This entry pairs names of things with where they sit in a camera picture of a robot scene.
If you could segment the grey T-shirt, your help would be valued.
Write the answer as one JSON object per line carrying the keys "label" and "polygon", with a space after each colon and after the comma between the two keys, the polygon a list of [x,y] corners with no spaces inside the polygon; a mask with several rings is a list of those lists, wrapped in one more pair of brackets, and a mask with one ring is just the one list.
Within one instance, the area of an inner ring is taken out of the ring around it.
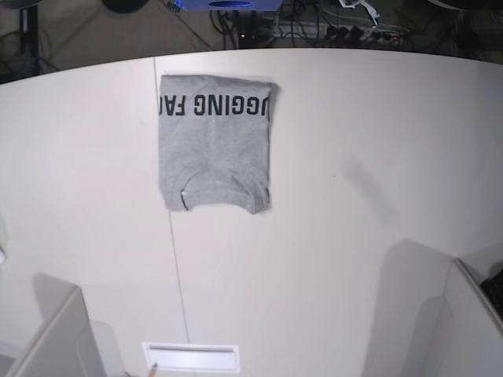
{"label": "grey T-shirt", "polygon": [[170,211],[230,204],[270,206],[273,83],[165,75],[159,95],[159,188]]}

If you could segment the blue box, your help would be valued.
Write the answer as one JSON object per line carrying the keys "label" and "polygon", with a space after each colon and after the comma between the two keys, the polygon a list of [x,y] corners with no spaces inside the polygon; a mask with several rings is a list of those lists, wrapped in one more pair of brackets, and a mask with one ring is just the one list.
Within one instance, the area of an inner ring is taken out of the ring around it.
{"label": "blue box", "polygon": [[238,10],[276,11],[282,0],[181,0],[173,3],[186,11]]}

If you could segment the yellow pencil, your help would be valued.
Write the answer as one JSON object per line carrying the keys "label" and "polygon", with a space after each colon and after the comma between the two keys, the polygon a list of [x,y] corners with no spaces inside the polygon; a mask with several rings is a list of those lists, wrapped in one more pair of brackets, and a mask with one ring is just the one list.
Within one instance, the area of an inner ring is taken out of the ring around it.
{"label": "yellow pencil", "polygon": [[149,374],[148,374],[148,377],[154,377],[155,374],[156,374],[156,371],[157,371],[157,364],[154,364],[150,370],[149,370]]}

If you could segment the grey partition panel left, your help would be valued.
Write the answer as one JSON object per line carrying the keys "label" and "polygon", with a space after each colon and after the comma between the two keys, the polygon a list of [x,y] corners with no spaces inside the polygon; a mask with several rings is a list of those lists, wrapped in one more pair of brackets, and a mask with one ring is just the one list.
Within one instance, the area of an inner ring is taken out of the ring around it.
{"label": "grey partition panel left", "polygon": [[80,287],[63,290],[56,308],[18,353],[1,344],[2,376],[105,376]]}

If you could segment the black keyboard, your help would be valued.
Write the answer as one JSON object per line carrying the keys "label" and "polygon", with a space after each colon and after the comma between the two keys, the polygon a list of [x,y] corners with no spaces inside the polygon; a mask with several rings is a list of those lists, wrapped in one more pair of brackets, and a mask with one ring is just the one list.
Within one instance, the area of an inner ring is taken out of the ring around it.
{"label": "black keyboard", "polygon": [[483,281],[480,287],[493,308],[502,316],[502,272]]}

